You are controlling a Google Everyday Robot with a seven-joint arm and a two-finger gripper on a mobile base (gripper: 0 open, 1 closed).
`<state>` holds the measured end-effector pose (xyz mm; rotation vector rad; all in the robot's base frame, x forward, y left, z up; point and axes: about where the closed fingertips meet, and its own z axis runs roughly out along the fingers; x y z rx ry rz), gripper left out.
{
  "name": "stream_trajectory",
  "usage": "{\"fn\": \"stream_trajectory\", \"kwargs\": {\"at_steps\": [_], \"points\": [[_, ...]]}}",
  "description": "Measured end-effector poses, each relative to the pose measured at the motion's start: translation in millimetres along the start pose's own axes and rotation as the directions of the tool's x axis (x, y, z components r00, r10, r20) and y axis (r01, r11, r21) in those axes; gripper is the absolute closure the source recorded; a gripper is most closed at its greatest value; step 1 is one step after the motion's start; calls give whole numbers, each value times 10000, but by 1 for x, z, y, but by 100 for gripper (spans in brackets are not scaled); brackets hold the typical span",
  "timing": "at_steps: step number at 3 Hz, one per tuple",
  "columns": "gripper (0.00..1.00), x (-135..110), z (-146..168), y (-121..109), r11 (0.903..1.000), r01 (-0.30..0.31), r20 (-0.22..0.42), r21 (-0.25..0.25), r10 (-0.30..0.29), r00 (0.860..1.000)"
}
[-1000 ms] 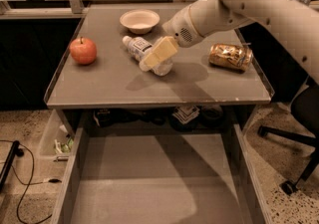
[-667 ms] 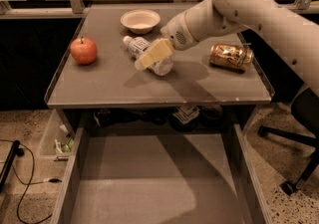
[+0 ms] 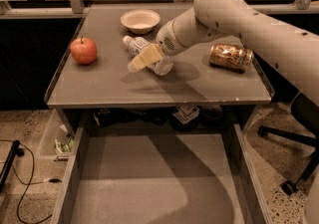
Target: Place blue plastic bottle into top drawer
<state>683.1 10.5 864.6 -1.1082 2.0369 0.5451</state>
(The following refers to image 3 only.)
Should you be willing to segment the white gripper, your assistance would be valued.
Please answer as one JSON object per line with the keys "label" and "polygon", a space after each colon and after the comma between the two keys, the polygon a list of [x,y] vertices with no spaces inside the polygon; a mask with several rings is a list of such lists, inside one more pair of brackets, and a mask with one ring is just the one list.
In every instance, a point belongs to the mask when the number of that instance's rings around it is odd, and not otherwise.
{"label": "white gripper", "polygon": [[183,40],[182,27],[178,20],[168,21],[157,33],[156,41],[159,45],[150,44],[140,51],[138,49],[131,51],[133,58],[128,64],[128,70],[135,73],[158,62],[162,57],[162,51],[169,56],[181,53],[185,50]]}

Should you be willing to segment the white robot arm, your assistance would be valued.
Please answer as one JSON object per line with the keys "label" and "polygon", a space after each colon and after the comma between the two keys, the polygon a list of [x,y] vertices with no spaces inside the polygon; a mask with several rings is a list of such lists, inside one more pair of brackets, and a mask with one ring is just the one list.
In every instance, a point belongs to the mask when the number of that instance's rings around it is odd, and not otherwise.
{"label": "white robot arm", "polygon": [[223,66],[250,64],[253,51],[299,90],[291,113],[307,129],[318,132],[319,36],[276,20],[251,8],[244,0],[194,0],[191,8],[168,21],[153,44],[138,51],[128,64],[135,73],[158,67],[169,56],[224,35],[240,39],[243,47],[211,48]]}

